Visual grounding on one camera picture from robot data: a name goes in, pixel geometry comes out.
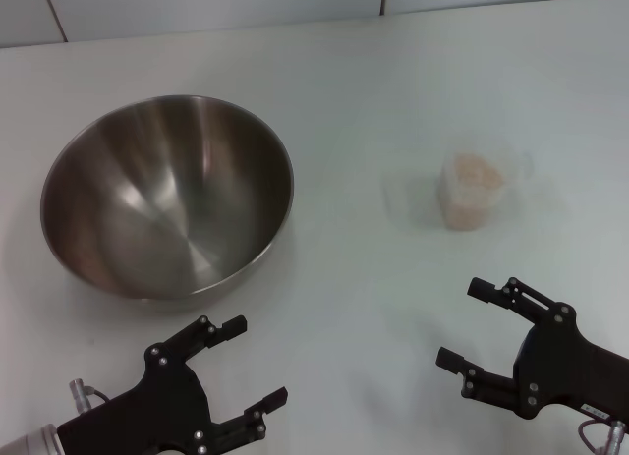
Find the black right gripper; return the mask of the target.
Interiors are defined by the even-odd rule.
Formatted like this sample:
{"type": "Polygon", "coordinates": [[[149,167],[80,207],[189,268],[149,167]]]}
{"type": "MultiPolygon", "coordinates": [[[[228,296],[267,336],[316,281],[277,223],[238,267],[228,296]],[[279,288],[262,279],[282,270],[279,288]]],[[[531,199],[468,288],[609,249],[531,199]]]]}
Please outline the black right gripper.
{"type": "Polygon", "coordinates": [[[516,358],[514,378],[486,371],[440,347],[435,363],[463,377],[463,398],[525,420],[548,405],[563,405],[597,421],[628,419],[628,360],[585,339],[570,305],[515,277],[502,286],[475,277],[467,295],[512,311],[534,327],[516,358]]]}

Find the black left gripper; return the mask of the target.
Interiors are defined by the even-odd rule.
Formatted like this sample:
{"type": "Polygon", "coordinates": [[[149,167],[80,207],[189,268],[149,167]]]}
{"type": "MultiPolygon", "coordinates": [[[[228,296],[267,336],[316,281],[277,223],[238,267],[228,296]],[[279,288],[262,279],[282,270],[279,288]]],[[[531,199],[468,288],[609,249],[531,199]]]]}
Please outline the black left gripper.
{"type": "Polygon", "coordinates": [[[226,454],[263,440],[264,416],[286,405],[288,390],[278,390],[242,415],[221,423],[210,419],[207,398],[187,362],[199,352],[248,330],[238,315],[221,325],[206,315],[144,352],[145,373],[131,390],[60,425],[67,454],[226,454]]]}

